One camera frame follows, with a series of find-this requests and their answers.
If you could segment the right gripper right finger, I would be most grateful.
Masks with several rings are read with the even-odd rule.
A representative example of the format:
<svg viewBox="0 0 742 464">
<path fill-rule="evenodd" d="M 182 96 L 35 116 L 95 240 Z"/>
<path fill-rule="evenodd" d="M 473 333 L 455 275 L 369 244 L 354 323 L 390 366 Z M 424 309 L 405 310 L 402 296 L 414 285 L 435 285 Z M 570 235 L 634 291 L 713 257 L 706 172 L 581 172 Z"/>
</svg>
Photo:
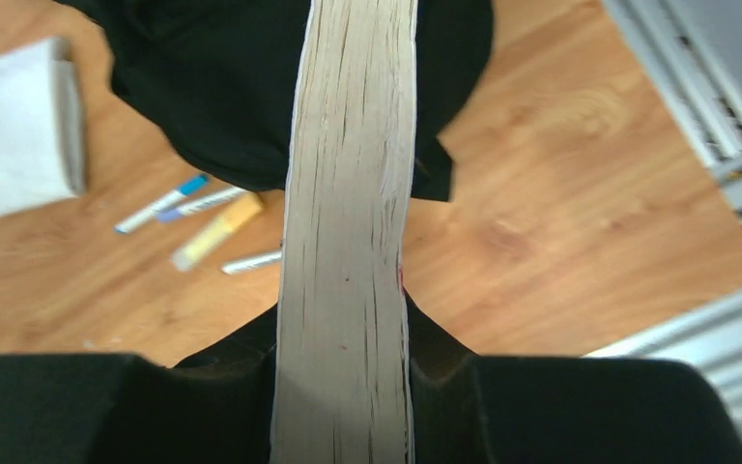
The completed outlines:
<svg viewBox="0 0 742 464">
<path fill-rule="evenodd" d="M 685 363 L 477 355 L 407 310 L 419 463 L 742 463 L 722 400 Z"/>
</svg>

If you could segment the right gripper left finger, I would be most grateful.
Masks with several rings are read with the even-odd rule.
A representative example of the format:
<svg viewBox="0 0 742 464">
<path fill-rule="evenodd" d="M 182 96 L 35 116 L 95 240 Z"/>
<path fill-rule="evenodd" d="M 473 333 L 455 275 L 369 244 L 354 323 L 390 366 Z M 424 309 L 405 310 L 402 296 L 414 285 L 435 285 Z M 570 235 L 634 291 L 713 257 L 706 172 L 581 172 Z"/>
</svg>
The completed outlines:
<svg viewBox="0 0 742 464">
<path fill-rule="evenodd" d="M 0 463 L 264 463 L 276 312 L 172 367 L 0 355 Z"/>
</svg>

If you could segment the Little Women book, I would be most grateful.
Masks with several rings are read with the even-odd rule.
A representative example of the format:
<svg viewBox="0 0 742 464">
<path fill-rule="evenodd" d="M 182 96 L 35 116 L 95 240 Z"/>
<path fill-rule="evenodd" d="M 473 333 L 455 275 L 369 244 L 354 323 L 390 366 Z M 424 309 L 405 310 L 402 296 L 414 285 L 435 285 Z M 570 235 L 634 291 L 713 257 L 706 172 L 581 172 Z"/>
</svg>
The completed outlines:
<svg viewBox="0 0 742 464">
<path fill-rule="evenodd" d="M 402 241 L 414 1 L 315 1 L 293 107 L 273 463 L 414 459 Z"/>
</svg>

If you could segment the black student backpack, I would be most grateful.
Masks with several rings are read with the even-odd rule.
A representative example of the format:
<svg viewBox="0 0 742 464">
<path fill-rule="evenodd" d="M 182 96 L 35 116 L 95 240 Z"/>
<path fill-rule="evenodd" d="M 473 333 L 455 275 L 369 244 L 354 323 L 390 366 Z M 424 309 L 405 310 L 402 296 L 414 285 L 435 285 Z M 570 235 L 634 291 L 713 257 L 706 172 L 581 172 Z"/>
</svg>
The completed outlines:
<svg viewBox="0 0 742 464">
<path fill-rule="evenodd" d="M 72 7 L 108 42 L 111 91 L 157 125 L 180 157 L 243 189 L 285 187 L 308 1 L 75 1 Z M 439 135 L 486 67 L 493 5 L 422 1 L 416 27 L 412 195 L 444 202 L 453 162 Z"/>
</svg>

